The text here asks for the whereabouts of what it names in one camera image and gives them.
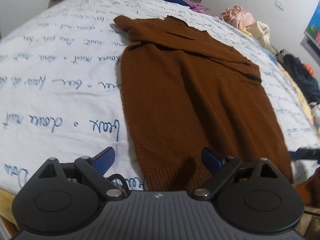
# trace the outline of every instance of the pink flower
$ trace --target pink flower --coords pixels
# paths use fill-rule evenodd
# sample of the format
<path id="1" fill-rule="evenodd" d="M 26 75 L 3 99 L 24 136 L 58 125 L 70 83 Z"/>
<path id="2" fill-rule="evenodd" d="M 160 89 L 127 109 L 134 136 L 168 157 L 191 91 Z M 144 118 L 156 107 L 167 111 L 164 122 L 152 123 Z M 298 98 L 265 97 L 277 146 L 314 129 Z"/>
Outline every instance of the pink flower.
<path id="1" fill-rule="evenodd" d="M 320 32 L 316 34 L 316 42 L 320 45 Z"/>

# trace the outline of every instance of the pink cloth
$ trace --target pink cloth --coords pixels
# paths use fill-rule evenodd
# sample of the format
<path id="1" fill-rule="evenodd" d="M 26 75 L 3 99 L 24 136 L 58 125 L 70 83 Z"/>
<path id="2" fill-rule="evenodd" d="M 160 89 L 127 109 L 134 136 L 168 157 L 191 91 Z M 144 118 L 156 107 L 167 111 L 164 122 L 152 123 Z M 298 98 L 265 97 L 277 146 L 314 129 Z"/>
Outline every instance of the pink cloth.
<path id="1" fill-rule="evenodd" d="M 200 3 L 187 1 L 187 4 L 190 5 L 190 9 L 193 10 L 194 12 L 210 15 L 207 13 L 206 9 Z"/>
<path id="2" fill-rule="evenodd" d="M 220 19 L 239 30 L 248 29 L 256 22 L 251 13 L 244 11 L 241 6 L 236 5 L 223 11 L 220 14 Z"/>

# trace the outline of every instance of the ribbed hem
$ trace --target ribbed hem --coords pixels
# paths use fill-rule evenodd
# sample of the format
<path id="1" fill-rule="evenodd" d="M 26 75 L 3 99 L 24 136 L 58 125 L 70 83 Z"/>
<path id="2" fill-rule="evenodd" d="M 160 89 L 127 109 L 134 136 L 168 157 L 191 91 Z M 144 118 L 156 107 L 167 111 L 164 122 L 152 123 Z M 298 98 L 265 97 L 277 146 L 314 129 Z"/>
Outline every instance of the ribbed hem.
<path id="1" fill-rule="evenodd" d="M 192 192 L 211 174 L 201 164 L 144 170 L 149 190 L 186 190 Z"/>

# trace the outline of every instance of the purple cloth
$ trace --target purple cloth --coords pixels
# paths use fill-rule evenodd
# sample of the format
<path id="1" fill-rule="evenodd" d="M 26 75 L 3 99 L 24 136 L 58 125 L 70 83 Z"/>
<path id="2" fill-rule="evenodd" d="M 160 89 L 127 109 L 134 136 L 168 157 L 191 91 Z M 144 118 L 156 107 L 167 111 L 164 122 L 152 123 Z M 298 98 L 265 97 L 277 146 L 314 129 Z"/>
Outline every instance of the purple cloth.
<path id="1" fill-rule="evenodd" d="M 199 3 L 189 2 L 188 1 L 187 4 L 190 5 L 190 9 L 193 10 L 194 12 L 204 13 L 204 14 L 210 15 L 210 14 L 207 13 L 205 8 Z"/>

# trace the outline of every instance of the colorful poster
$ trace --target colorful poster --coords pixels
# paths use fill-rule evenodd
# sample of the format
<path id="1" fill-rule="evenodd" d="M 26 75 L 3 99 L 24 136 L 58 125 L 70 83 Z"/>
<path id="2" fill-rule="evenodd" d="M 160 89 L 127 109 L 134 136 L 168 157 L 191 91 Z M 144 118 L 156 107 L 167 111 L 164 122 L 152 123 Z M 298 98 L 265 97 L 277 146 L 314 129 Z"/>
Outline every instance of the colorful poster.
<path id="1" fill-rule="evenodd" d="M 305 34 L 320 49 L 320 1 L 313 17 L 305 30 Z"/>

